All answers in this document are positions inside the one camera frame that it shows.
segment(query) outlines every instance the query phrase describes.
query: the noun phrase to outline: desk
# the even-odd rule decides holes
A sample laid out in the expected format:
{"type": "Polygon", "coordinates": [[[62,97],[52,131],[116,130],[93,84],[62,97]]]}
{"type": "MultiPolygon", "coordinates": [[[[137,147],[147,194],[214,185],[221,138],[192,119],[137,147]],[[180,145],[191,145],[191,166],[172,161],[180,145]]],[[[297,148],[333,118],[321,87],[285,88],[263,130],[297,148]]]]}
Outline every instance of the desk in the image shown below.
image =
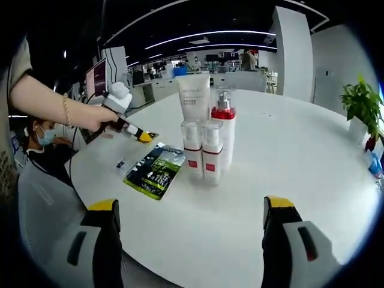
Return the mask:
{"type": "Polygon", "coordinates": [[[119,134],[98,138],[74,156],[79,196],[86,206],[119,199],[123,249],[186,288],[260,287],[265,195],[291,200],[346,263],[369,231],[379,199],[362,148],[349,140],[346,118],[279,95],[237,90],[235,97],[233,163],[219,186],[193,185],[183,166],[156,201],[116,173],[121,158],[138,161],[159,141],[182,146],[175,94],[130,117],[160,133],[155,143],[119,134]]]}

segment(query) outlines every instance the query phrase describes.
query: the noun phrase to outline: red label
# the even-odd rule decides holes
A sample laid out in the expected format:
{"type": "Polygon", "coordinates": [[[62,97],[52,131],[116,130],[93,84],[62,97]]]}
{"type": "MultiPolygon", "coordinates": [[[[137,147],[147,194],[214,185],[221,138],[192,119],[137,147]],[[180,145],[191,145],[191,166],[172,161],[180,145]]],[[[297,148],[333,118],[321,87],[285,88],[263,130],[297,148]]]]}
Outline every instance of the red label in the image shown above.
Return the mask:
{"type": "Polygon", "coordinates": [[[205,169],[208,171],[215,172],[215,166],[213,164],[205,164],[205,169]]]}
{"type": "Polygon", "coordinates": [[[196,161],[188,160],[188,165],[192,168],[197,168],[197,162],[196,161]]]}

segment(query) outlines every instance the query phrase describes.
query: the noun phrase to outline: white bottle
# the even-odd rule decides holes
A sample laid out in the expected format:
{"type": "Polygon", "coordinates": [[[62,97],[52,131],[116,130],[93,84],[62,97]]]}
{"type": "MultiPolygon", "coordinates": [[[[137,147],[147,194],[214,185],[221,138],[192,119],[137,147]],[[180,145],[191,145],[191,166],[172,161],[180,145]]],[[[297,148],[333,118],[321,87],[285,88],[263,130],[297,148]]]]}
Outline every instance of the white bottle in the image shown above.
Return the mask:
{"type": "Polygon", "coordinates": [[[223,127],[220,133],[224,145],[223,155],[221,157],[221,167],[223,171],[226,171],[232,163],[236,125],[236,109],[232,106],[227,91],[219,92],[217,104],[212,109],[211,118],[223,122],[223,127]]]}
{"type": "Polygon", "coordinates": [[[181,124],[181,131],[188,169],[194,179],[202,180],[204,178],[204,172],[201,123],[188,120],[184,121],[181,124]]]}
{"type": "Polygon", "coordinates": [[[203,124],[203,164],[204,180],[207,183],[218,185],[221,176],[221,152],[223,143],[220,140],[221,121],[206,121],[203,124]]]}

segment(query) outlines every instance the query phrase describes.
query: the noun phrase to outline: ceiling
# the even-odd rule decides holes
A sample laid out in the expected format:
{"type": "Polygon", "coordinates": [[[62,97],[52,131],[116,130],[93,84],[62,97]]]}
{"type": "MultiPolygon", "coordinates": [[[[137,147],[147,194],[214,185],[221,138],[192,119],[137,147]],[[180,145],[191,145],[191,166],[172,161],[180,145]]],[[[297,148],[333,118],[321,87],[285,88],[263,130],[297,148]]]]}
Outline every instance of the ceiling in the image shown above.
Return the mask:
{"type": "MultiPolygon", "coordinates": [[[[166,43],[151,49],[146,47],[189,34],[219,30],[252,30],[268,32],[276,5],[305,13],[310,28],[324,20],[313,11],[286,0],[179,0],[177,5],[157,9],[172,0],[107,0],[102,42],[106,42],[136,19],[152,13],[116,35],[107,47],[125,46],[127,63],[147,62],[150,56],[180,54],[178,49],[191,47],[193,37],[166,43]]],[[[327,15],[330,21],[323,28],[342,23],[334,1],[307,0],[306,5],[327,15]]],[[[34,76],[50,86],[57,84],[65,92],[70,84],[85,78],[97,54],[97,38],[101,36],[103,0],[68,0],[63,4],[51,1],[37,10],[31,19],[28,40],[34,76]]],[[[210,44],[239,43],[263,45],[265,36],[256,34],[207,35],[210,44]]]]}

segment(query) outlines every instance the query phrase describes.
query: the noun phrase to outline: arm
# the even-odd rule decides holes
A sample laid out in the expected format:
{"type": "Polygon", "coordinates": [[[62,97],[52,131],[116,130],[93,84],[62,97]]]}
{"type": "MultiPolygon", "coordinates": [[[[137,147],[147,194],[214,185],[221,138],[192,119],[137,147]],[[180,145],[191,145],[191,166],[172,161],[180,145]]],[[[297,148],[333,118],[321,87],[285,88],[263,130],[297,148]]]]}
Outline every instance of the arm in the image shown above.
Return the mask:
{"type": "MultiPolygon", "coordinates": [[[[13,107],[35,117],[68,124],[61,95],[53,92],[31,76],[23,76],[10,93],[13,107]]],[[[118,116],[103,108],[85,105],[67,99],[72,125],[91,130],[100,128],[102,122],[117,121],[118,116]]]]}

